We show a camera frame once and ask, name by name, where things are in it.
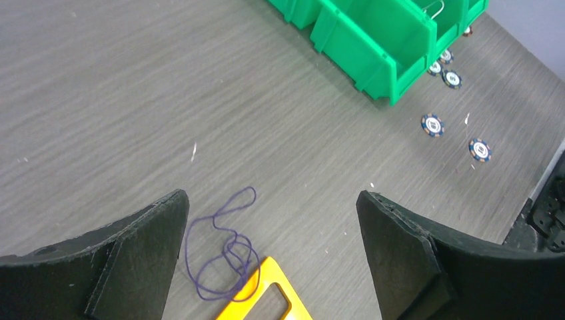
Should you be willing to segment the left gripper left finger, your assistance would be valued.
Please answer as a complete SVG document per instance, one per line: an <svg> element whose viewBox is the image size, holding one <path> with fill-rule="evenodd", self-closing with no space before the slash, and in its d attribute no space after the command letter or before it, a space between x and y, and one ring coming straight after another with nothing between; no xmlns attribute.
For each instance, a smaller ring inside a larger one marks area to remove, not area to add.
<svg viewBox="0 0 565 320"><path fill-rule="evenodd" d="M118 221L1 258L2 319L160 319L189 198L177 189Z"/></svg>

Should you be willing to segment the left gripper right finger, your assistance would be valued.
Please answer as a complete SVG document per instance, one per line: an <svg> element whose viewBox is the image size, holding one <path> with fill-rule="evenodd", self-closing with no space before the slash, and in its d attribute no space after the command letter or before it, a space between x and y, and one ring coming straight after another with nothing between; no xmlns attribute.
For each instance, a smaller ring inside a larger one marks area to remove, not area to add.
<svg viewBox="0 0 565 320"><path fill-rule="evenodd" d="M563 319L564 254L501 245L362 191L360 232L383 319Z"/></svg>

